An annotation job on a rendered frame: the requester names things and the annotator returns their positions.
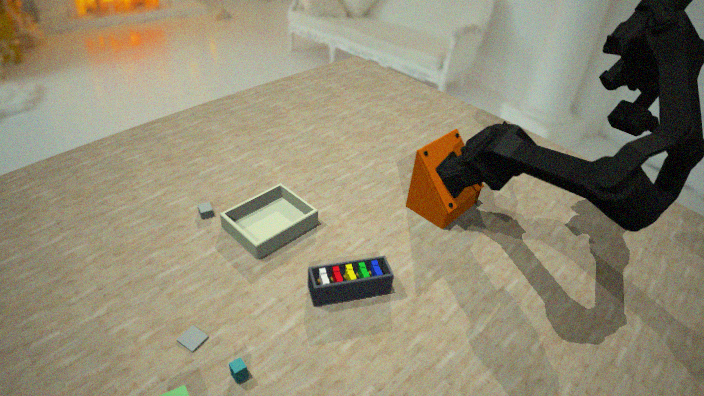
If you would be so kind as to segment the teal cube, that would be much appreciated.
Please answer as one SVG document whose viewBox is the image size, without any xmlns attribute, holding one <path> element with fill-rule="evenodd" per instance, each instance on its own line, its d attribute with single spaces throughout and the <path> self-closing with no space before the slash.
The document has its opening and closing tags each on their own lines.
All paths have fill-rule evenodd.
<svg viewBox="0 0 704 396">
<path fill-rule="evenodd" d="M 230 362 L 229 368 L 231 375 L 237 384 L 248 378 L 247 367 L 241 357 L 237 358 L 233 362 Z"/>
</svg>

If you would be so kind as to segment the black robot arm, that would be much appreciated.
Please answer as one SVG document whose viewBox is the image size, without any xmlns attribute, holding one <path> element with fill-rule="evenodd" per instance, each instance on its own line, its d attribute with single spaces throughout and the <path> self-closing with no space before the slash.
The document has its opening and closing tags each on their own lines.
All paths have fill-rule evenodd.
<svg viewBox="0 0 704 396">
<path fill-rule="evenodd" d="M 521 126 L 494 124 L 449 153 L 435 168 L 453 198 L 485 182 L 501 190 L 527 174 L 586 198 L 627 231 L 652 225 L 679 197 L 693 167 L 704 157 L 697 70 L 704 45 L 684 9 L 692 0 L 641 0 L 635 12 L 607 36 L 603 53 L 621 58 L 599 77 L 607 90 L 637 90 L 629 67 L 655 60 L 659 126 L 627 142 L 613 157 L 587 161 L 536 145 Z M 654 184 L 641 166 L 663 151 L 667 158 Z"/>
</svg>

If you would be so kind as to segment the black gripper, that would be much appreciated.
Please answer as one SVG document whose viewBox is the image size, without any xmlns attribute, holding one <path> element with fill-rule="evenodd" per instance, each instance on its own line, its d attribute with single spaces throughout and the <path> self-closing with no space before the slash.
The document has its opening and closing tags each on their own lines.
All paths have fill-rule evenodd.
<svg viewBox="0 0 704 396">
<path fill-rule="evenodd" d="M 608 122 L 613 128 L 634 136 L 648 130 L 652 133 L 659 126 L 658 117 L 648 110 L 659 96 L 657 63 L 652 60 L 641 67 L 629 67 L 623 63 L 621 67 L 630 72 L 636 88 L 642 94 L 633 103 L 625 100 L 619 102 L 607 117 Z"/>
</svg>

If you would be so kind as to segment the yellow fuse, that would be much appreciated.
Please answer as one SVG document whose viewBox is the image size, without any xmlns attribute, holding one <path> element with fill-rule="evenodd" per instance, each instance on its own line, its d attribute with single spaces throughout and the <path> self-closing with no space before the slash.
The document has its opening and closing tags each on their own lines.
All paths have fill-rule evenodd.
<svg viewBox="0 0 704 396">
<path fill-rule="evenodd" d="M 347 280 L 357 279 L 351 264 L 345 266 L 345 276 Z"/>
</svg>

